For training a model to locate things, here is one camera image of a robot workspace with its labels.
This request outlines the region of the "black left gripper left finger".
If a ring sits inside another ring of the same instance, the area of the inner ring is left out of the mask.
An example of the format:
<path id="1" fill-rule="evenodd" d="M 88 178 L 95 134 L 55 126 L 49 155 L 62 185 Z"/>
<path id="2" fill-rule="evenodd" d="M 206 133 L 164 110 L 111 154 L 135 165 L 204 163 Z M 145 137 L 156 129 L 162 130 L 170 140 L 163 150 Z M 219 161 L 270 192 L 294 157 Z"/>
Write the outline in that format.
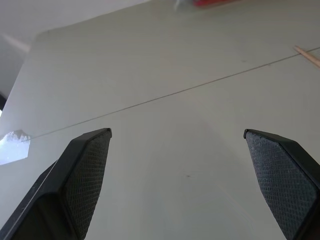
<path id="1" fill-rule="evenodd" d="M 100 197 L 112 130 L 84 133 L 39 175 L 0 230 L 2 240 L 83 240 Z"/>

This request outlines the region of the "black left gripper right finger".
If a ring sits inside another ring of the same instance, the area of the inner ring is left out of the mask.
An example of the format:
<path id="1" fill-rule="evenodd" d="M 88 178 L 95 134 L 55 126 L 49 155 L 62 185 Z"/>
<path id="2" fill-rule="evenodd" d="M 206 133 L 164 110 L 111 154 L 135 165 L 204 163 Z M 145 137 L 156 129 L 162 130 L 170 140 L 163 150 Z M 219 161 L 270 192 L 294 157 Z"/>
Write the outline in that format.
<path id="1" fill-rule="evenodd" d="M 260 191 L 287 240 L 320 238 L 320 165 L 296 141 L 246 129 Z"/>

